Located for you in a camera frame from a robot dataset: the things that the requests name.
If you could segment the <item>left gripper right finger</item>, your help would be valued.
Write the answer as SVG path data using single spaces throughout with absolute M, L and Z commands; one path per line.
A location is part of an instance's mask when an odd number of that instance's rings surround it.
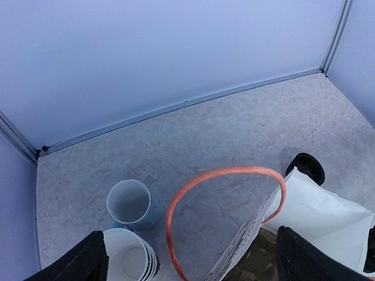
M 279 280 L 370 280 L 325 255 L 290 227 L 277 231 Z

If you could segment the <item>white paper takeout bag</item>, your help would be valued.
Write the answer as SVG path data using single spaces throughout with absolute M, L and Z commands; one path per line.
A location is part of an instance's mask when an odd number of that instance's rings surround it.
M 205 280 L 223 280 L 244 257 L 260 229 L 273 234 L 281 226 L 297 234 L 343 266 L 374 279 L 364 265 L 367 240 L 374 215 L 360 204 L 345 200 L 318 186 L 294 169 L 283 178 L 278 172 L 259 166 L 234 166 L 204 172 L 187 182 L 173 197 L 166 213 L 166 244 L 172 264 L 182 280 L 187 280 L 173 245 L 172 218 L 179 200 L 199 183 L 230 174 L 260 174 L 273 177 L 279 188 L 239 228 L 233 240 L 208 272 Z

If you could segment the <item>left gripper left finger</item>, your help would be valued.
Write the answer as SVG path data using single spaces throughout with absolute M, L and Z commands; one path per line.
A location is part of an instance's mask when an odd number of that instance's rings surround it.
M 27 280 L 107 280 L 109 256 L 104 234 L 93 231 L 50 266 Z

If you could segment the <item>brown cardboard cup carrier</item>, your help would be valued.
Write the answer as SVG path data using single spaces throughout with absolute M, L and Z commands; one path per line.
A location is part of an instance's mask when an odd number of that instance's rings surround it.
M 278 280 L 277 236 L 261 228 L 250 247 L 223 280 Z

